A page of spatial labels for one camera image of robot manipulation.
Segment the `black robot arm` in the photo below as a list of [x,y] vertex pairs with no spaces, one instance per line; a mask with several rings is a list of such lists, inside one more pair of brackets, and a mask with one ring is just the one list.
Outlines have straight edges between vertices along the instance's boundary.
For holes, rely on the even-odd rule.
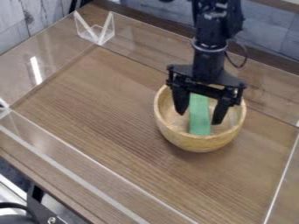
[[172,90],[176,112],[183,115],[191,93],[218,101],[211,124],[219,125],[230,107],[242,103],[246,82],[224,68],[228,40],[242,31],[243,11],[240,0],[191,0],[195,36],[192,63],[167,67],[166,85]]

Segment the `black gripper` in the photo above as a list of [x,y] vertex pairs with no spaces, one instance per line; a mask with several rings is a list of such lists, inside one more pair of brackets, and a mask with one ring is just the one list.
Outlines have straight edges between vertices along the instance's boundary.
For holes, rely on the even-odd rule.
[[167,67],[166,85],[172,90],[176,112],[183,115],[191,93],[204,95],[218,101],[212,114],[212,125],[223,122],[230,106],[240,104],[247,84],[224,68],[228,42],[220,45],[191,43],[194,57],[191,64],[171,64]]

